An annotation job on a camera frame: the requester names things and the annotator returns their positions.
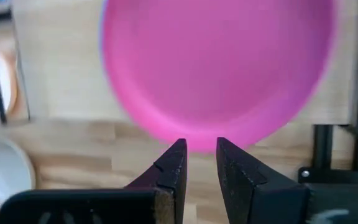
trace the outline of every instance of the pink bowl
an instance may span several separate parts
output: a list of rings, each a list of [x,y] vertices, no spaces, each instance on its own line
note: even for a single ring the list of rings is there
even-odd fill
[[[108,0],[101,52],[110,84],[151,135],[248,146],[287,123],[332,46],[335,0]]]

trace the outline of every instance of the screw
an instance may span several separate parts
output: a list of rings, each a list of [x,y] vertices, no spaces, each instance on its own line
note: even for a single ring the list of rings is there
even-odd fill
[[[310,175],[309,171],[305,170],[302,172],[302,177],[308,177]]]

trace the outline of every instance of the wooden table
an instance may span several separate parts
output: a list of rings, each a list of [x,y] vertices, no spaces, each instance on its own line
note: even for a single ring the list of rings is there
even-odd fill
[[[295,178],[310,163],[312,124],[348,124],[357,90],[358,1],[338,1],[338,35],[326,76],[304,110],[248,151]],[[0,127],[30,155],[38,188],[122,187],[166,145],[133,126],[106,84],[98,49],[101,0],[13,0],[34,121]],[[333,167],[349,168],[352,141],[337,129]],[[227,223],[213,155],[191,154],[185,223]]]

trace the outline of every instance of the pink plate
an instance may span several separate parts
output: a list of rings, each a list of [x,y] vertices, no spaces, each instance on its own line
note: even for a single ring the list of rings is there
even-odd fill
[[[110,84],[150,134],[248,146],[299,112],[328,60],[335,0],[107,0]]]

